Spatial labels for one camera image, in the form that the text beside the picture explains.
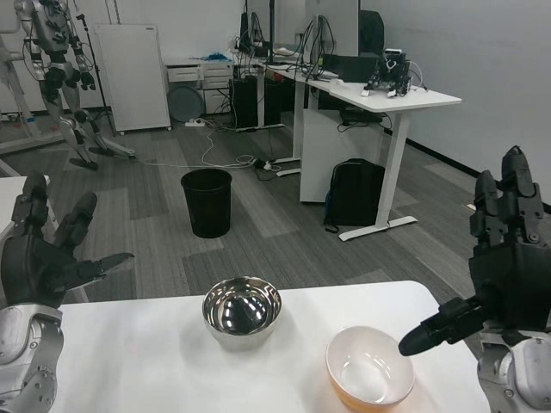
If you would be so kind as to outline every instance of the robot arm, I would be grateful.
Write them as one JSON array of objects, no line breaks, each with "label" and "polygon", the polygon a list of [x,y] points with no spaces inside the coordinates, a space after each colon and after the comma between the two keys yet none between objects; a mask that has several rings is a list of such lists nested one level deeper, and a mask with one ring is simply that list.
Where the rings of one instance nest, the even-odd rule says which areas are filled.
[{"label": "robot arm", "polygon": [[31,0],[16,0],[15,13],[23,26],[23,30],[27,36],[25,36],[25,47],[31,53],[31,61],[33,62],[34,73],[36,74],[36,80],[44,81],[44,62],[42,61],[42,50],[38,44],[38,34],[36,33],[36,27],[33,24],[34,6]]},{"label": "robot arm", "polygon": [[537,230],[540,189],[518,146],[505,155],[502,176],[500,198],[489,171],[476,182],[470,226],[478,244],[469,260],[476,294],[442,305],[399,350],[414,355],[484,329],[479,382],[492,412],[551,411],[551,250]]},{"label": "robot arm", "polygon": [[61,305],[65,293],[103,279],[132,254],[78,262],[96,196],[87,193],[64,217],[52,244],[43,239],[46,181],[32,174],[17,197],[13,237],[4,245],[3,289],[9,307],[0,311],[0,412],[47,413],[57,390],[56,366],[63,348]]},{"label": "robot arm", "polygon": [[77,30],[71,19],[71,11],[69,10],[69,6],[65,1],[60,1],[59,4],[64,11],[65,20],[67,21],[67,29],[69,31],[69,43],[71,44],[72,50],[75,53],[75,59],[77,60],[78,69],[81,72],[80,80],[82,82],[83,89],[87,90],[90,87],[90,89],[96,90],[96,82],[94,81],[92,75],[89,74],[90,69],[86,64],[83,43],[78,38]]}]

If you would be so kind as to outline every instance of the power strip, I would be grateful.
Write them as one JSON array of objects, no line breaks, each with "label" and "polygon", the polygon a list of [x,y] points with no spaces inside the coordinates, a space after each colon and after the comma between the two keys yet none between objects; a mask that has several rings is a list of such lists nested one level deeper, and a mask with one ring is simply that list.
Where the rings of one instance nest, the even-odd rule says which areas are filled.
[{"label": "power strip", "polygon": [[260,158],[255,159],[255,162],[252,164],[256,170],[273,170],[272,169],[272,162],[270,161],[263,161]]}]

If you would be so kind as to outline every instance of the white table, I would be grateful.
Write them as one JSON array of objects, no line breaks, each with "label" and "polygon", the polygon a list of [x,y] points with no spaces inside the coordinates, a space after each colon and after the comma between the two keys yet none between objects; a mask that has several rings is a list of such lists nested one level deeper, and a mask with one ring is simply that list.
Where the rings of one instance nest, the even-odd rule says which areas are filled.
[{"label": "white table", "polygon": [[340,123],[340,120],[337,120],[334,115],[330,119],[323,114],[329,111],[318,111],[315,99],[309,100],[308,109],[305,110],[303,108],[307,83],[310,86],[328,92],[330,96],[334,96],[356,107],[366,109],[369,112],[394,115],[393,136],[391,137],[390,149],[385,165],[385,177],[375,224],[370,227],[344,232],[339,236],[340,239],[348,241],[352,238],[417,222],[413,217],[388,220],[412,112],[459,104],[461,103],[461,99],[433,90],[427,92],[424,89],[412,89],[406,96],[394,98],[388,98],[385,91],[374,90],[370,96],[364,97],[362,96],[362,90],[365,83],[333,84],[313,80],[306,81],[306,78],[302,74],[297,73],[295,76],[294,70],[286,71],[286,69],[287,67],[268,67],[268,70],[279,73],[284,77],[296,79],[293,156],[280,160],[280,162],[301,160],[303,163],[300,169],[283,171],[278,175],[284,176],[301,172],[300,200],[323,202],[329,190],[333,168],[348,158],[366,157],[365,152],[373,150],[373,147],[358,144],[357,139],[347,140],[344,133],[335,133],[336,125]]},{"label": "white table", "polygon": [[[207,331],[202,297],[63,305],[65,346],[52,413],[350,413],[331,389],[325,347],[370,325],[400,339],[437,311],[418,283],[282,291],[261,347],[228,353]],[[412,358],[417,382],[393,413],[488,413],[465,343]]]},{"label": "white table", "polygon": [[[50,183],[50,178],[45,176],[46,184]],[[11,220],[11,215],[14,212],[15,199],[23,193],[23,185],[27,180],[26,176],[13,176],[10,178],[0,178],[0,244],[9,236],[13,230],[14,223]],[[53,213],[50,201],[48,201],[48,218],[52,222],[53,228],[58,229],[58,221]],[[87,303],[88,296],[84,288],[74,290],[75,297],[79,302]]]}]

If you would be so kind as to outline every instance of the stainless steel bowl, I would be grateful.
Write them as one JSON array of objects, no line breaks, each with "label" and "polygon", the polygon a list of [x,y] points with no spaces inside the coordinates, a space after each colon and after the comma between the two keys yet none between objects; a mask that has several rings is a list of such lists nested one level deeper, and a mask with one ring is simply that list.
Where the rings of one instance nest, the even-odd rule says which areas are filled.
[{"label": "stainless steel bowl", "polygon": [[282,308],[277,290],[264,280],[240,277],[216,284],[203,300],[203,317],[219,343],[231,350],[259,346],[274,330]]}]

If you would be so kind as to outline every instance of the white bowl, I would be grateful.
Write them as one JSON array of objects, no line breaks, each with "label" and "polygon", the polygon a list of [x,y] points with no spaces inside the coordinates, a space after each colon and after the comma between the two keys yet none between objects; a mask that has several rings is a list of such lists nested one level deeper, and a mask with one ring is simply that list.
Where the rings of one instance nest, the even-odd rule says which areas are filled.
[{"label": "white bowl", "polygon": [[371,327],[351,327],[333,337],[325,362],[338,397],[355,411],[398,404],[415,382],[413,365],[398,342]]}]

